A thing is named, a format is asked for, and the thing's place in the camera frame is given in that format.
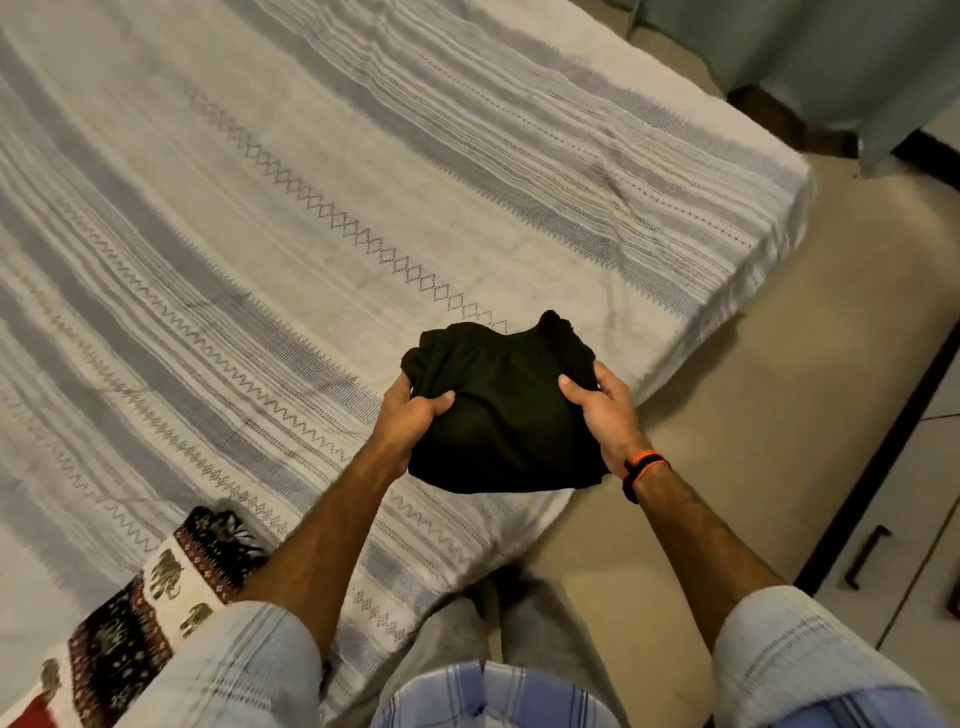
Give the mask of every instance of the bed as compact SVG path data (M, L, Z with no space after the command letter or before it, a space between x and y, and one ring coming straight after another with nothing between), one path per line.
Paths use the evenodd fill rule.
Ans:
M11 0L0 27L0 711L191 507L289 533L422 330L554 308L640 401L803 236L799 156L564 0ZM569 495L398 481L321 719Z

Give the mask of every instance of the drawer handle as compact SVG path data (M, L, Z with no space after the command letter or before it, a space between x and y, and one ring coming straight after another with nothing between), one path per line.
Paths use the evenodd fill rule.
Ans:
M953 591L950 592L950 598L947 600L947 611L960 619L960 579L953 585Z
M847 571L847 574L844 576L844 581L847 582L847 586L853 589L855 592L860 591L860 585L856 583L856 577L860 573L860 570L863 569L863 565L867 563L867 559L870 558L870 554L873 553L874 548L876 547L877 542L884 536L892 536L890 529L885 525L879 525L874 529L874 532L867 537L867 541L864 542L863 548L860 549L860 552L856 555L856 558L853 559L853 564L850 567L850 570Z

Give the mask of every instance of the cabinet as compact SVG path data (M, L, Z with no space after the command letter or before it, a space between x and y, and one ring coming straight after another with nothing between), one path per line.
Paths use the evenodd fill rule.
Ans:
M958 361L815 597L960 726Z

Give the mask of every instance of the hand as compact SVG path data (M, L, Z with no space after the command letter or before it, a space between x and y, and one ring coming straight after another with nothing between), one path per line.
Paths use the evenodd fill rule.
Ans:
M383 395L380 414L364 449L387 458L393 480L396 480L407 470L413 446L429 429L433 418L446 412L453 400L453 392L446 392L433 400L425 397L410 399L410 379L401 373Z
M623 477L627 474L623 461L651 449L650 440L640 430L630 387L599 361L593 362L593 371L600 391L590 392L567 375L560 375L560 390L564 397L584 408L584 419L600 443L603 461L611 473Z

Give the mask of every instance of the black cloth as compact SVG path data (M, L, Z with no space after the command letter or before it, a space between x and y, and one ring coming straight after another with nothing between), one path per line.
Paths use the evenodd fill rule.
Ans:
M425 331L400 362L411 394L452 389L457 399L414 447L410 474L453 493L596 485L607 472L600 446L557 384L566 374L596 389L593 359L554 311L520 333L473 323Z

